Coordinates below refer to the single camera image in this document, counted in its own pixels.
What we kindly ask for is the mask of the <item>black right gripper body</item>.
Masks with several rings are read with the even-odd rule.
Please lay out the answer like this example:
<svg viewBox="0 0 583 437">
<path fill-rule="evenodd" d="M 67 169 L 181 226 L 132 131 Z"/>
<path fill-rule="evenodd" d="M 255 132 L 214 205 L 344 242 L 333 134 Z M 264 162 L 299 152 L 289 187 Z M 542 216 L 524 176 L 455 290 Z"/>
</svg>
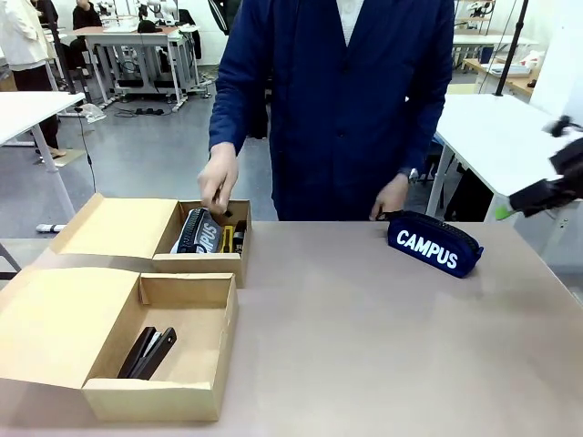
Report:
<svg viewBox="0 0 583 437">
<path fill-rule="evenodd" d="M 513 211 L 526 217 L 561 208 L 582 199 L 582 139 L 568 143 L 549 159 L 558 174 L 554 180 L 540 179 L 509 197 Z"/>
</svg>

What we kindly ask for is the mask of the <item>person's left hand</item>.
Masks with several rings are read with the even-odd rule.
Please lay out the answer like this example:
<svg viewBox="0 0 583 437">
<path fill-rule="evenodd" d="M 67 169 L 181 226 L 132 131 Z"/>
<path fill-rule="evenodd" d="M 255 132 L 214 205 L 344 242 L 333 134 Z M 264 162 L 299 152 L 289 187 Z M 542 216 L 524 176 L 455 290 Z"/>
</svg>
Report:
<svg viewBox="0 0 583 437">
<path fill-rule="evenodd" d="M 396 175 L 376 196 L 370 213 L 370 220 L 375 221 L 384 212 L 395 212 L 404 207 L 409 179 L 404 174 Z"/>
</svg>

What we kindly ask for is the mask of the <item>person's right hand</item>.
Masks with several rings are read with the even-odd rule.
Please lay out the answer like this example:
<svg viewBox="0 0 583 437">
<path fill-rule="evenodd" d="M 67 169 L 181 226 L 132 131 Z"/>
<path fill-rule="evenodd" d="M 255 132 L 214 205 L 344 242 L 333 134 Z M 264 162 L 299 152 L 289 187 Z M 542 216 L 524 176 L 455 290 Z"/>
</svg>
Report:
<svg viewBox="0 0 583 437">
<path fill-rule="evenodd" d="M 238 175 L 239 167 L 234 145 L 222 142 L 212 146 L 210 159 L 198 176 L 202 205 L 215 214 L 225 213 Z"/>
</svg>

